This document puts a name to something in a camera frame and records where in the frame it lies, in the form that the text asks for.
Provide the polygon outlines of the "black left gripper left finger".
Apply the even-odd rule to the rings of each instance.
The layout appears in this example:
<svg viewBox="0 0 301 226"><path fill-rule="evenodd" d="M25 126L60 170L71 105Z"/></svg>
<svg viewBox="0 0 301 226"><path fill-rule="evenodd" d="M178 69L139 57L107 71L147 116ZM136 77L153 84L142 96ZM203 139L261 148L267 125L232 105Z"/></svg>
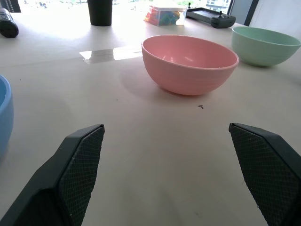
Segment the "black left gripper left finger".
<svg viewBox="0 0 301 226"><path fill-rule="evenodd" d="M39 167L0 226L81 226L94 189L104 126L68 135Z"/></svg>

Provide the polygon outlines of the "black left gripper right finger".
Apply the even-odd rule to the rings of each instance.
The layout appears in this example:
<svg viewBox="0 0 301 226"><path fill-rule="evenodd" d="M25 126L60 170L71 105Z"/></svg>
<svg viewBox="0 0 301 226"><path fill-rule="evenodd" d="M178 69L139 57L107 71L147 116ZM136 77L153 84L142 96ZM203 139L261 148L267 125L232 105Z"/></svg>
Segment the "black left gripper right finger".
<svg viewBox="0 0 301 226"><path fill-rule="evenodd" d="M231 123L244 182L268 226L301 226L301 156L278 134Z"/></svg>

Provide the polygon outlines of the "blue plastic bowl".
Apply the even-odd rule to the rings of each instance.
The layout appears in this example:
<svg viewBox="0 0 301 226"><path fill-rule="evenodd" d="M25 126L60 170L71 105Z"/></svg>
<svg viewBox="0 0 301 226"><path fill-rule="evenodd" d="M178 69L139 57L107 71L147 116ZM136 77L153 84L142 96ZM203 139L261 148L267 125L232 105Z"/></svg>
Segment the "blue plastic bowl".
<svg viewBox="0 0 301 226"><path fill-rule="evenodd" d="M0 158L6 152L14 124L13 94L9 81L0 75Z"/></svg>

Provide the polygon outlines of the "green plastic bowl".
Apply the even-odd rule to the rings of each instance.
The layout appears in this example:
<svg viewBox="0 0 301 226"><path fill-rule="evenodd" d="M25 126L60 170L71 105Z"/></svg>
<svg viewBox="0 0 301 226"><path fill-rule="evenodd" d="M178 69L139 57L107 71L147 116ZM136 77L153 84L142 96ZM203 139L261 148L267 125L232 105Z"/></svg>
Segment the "green plastic bowl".
<svg viewBox="0 0 301 226"><path fill-rule="evenodd" d="M238 26L232 28L231 45L240 60L265 67L288 60L301 47L301 41L280 32Z"/></svg>

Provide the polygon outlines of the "pink plastic bowl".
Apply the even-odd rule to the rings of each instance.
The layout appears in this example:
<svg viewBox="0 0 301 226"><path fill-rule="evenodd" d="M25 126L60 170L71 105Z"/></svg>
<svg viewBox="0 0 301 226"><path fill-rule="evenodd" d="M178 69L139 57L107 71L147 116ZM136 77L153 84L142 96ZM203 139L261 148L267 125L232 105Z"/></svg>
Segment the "pink plastic bowl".
<svg viewBox="0 0 301 226"><path fill-rule="evenodd" d="M218 43L184 35L157 35L142 44L147 73L162 89L199 96L219 88L234 72L239 57Z"/></svg>

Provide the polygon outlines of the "black remote controller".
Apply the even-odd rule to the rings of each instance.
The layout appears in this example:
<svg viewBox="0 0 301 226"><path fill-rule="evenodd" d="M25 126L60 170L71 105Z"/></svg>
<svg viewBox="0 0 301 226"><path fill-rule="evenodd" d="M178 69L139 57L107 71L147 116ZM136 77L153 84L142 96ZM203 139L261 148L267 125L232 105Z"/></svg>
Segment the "black remote controller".
<svg viewBox="0 0 301 226"><path fill-rule="evenodd" d="M236 22L236 17L224 14L220 11L219 15L212 16L210 19L210 24L213 28L230 28Z"/></svg>

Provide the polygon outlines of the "dark cylindrical bottle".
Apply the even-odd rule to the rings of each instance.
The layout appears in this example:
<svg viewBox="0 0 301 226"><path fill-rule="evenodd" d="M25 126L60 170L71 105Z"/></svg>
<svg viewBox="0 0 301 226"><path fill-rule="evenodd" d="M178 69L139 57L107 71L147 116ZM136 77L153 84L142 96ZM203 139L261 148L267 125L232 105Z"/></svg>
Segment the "dark cylindrical bottle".
<svg viewBox="0 0 301 226"><path fill-rule="evenodd" d="M0 7L0 34L5 38L16 38L19 35L18 26L10 12L2 7Z"/></svg>

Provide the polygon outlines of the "black cylindrical cup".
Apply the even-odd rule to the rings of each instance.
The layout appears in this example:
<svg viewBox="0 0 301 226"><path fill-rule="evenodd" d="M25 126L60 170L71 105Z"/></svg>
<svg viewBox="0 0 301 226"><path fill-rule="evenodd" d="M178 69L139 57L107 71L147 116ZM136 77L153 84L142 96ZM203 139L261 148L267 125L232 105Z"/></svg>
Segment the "black cylindrical cup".
<svg viewBox="0 0 301 226"><path fill-rule="evenodd" d="M94 26L111 26L112 0L87 0L90 23Z"/></svg>

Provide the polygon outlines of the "black tray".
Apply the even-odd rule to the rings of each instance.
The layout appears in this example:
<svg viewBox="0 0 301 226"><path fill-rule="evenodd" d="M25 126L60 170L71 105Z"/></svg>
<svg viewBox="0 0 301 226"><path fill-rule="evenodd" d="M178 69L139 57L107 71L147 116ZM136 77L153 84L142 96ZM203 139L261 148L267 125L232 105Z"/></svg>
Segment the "black tray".
<svg viewBox="0 0 301 226"><path fill-rule="evenodd" d="M186 12L187 18L203 21L206 23L210 23L212 17L226 18L228 16L229 15L227 15L227 14L221 14L220 12L213 11L213 10L206 9L206 8L188 8L187 12Z"/></svg>

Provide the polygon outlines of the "clear box of coloured blocks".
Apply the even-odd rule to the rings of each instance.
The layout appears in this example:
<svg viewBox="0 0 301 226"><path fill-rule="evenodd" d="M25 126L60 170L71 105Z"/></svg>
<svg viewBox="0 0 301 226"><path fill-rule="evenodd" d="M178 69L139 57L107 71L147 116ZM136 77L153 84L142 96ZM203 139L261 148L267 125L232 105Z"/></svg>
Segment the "clear box of coloured blocks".
<svg viewBox="0 0 301 226"><path fill-rule="evenodd" d="M155 26L184 25L186 8L149 5L143 20Z"/></svg>

